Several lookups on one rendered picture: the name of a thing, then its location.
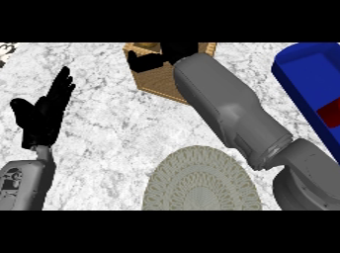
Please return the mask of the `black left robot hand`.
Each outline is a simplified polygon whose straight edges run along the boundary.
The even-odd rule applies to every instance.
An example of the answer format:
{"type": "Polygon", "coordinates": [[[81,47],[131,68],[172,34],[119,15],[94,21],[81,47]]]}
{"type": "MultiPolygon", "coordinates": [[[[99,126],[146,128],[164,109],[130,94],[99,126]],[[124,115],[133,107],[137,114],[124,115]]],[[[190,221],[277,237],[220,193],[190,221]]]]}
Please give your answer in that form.
{"type": "Polygon", "coordinates": [[[53,81],[48,94],[38,99],[35,104],[22,98],[11,100],[10,107],[16,124],[23,130],[22,147],[25,149],[38,145],[47,147],[54,145],[73,88],[69,68],[65,66],[53,81]]]}

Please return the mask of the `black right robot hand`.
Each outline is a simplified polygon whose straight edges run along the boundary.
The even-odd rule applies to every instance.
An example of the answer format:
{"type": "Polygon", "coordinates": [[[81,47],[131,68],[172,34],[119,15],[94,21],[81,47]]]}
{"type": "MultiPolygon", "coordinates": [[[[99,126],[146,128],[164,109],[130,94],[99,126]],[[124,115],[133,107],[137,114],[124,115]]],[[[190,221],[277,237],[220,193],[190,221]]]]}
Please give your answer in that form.
{"type": "Polygon", "coordinates": [[[161,53],[149,53],[138,56],[131,50],[128,51],[130,69],[137,73],[149,71],[164,66],[164,63],[175,62],[198,53],[196,42],[162,42],[161,53]]]}

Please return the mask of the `brown wicker basket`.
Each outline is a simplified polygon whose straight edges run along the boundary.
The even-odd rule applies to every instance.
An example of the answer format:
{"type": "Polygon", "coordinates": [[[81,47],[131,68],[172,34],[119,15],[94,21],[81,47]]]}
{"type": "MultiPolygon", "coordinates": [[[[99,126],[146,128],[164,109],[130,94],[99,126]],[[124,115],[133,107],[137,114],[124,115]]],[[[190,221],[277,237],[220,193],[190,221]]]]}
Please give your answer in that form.
{"type": "MultiPolygon", "coordinates": [[[[159,44],[144,48],[136,42],[127,42],[122,50],[124,53],[128,53],[131,50],[137,56],[143,56],[149,53],[162,53],[159,44]]],[[[186,104],[186,101],[174,86],[172,66],[168,62],[164,63],[161,68],[155,68],[153,70],[144,72],[133,71],[133,77],[140,90],[186,104]]]]}

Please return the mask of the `round beige woven placemat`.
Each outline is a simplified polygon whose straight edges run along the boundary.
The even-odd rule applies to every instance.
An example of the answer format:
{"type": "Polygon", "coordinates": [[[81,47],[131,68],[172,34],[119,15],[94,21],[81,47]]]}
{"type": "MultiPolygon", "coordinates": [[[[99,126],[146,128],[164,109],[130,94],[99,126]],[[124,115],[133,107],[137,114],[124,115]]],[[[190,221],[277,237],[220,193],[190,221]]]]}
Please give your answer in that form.
{"type": "Polygon", "coordinates": [[[218,149],[193,145],[161,162],[149,180],[144,211],[260,211],[243,167],[218,149]]]}

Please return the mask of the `blue rectangular tray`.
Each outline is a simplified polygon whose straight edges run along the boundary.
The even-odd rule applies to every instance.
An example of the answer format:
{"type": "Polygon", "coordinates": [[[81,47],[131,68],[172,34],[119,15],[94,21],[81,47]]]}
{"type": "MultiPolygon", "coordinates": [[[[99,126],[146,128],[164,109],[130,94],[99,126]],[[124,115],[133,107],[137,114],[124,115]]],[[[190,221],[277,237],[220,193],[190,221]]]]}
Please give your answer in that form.
{"type": "Polygon", "coordinates": [[[292,44],[277,53],[272,72],[340,163],[340,126],[328,127],[316,113],[340,97],[340,44],[292,44]]]}

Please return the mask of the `red can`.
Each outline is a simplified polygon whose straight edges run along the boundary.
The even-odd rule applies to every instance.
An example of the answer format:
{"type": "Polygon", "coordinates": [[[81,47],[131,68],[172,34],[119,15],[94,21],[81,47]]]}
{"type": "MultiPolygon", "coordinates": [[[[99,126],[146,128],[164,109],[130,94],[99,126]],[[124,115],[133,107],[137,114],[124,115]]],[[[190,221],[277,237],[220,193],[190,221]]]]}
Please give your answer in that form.
{"type": "Polygon", "coordinates": [[[340,97],[316,111],[328,127],[340,126],[340,97]]]}

